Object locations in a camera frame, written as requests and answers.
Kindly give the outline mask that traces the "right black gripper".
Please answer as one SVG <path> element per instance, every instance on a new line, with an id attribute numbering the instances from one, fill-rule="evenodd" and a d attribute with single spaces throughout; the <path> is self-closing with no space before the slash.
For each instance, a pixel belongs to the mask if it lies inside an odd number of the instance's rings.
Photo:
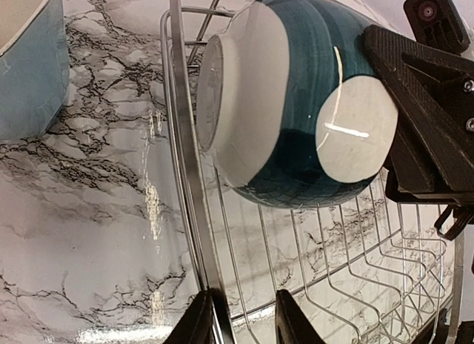
<path id="1" fill-rule="evenodd" d="M 364 52 L 399 110 L 388 156 L 386 194 L 394 202 L 445 205 L 436 220 L 455 239 L 473 221 L 473 61 L 467 29 L 452 0 L 406 0 L 414 37 L 377 25 Z"/>

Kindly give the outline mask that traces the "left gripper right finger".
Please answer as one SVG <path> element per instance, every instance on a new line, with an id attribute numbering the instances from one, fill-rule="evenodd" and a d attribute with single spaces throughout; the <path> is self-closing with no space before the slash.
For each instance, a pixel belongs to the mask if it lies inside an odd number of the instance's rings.
<path id="1" fill-rule="evenodd" d="M 288 290 L 276 292 L 276 342 L 325 344 Z"/>

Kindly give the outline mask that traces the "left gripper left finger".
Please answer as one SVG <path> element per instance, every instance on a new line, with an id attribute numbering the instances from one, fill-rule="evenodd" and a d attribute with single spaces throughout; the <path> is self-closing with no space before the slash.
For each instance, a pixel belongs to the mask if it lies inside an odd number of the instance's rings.
<path id="1" fill-rule="evenodd" d="M 215 288 L 208 288 L 196 295 L 178 323 L 177 343 L 211 344 L 216 342 L 213 313 L 216 294 Z"/>

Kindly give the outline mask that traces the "dark blue white bowl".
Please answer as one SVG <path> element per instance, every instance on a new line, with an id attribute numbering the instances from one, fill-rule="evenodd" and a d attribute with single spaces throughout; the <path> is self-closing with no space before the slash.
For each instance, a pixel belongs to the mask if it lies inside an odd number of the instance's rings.
<path id="1" fill-rule="evenodd" d="M 327 207 L 374 180 L 398 109 L 363 52 L 372 24 L 334 0 L 255 0 L 210 38 L 196 131 L 237 194 L 274 208 Z"/>

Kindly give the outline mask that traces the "light blue ceramic mug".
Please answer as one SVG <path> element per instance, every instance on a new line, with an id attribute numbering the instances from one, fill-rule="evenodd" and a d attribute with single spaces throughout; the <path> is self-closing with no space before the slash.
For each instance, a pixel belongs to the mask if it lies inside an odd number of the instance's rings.
<path id="1" fill-rule="evenodd" d="M 43 134 L 69 78 L 63 0 L 1 0 L 1 140 Z"/>

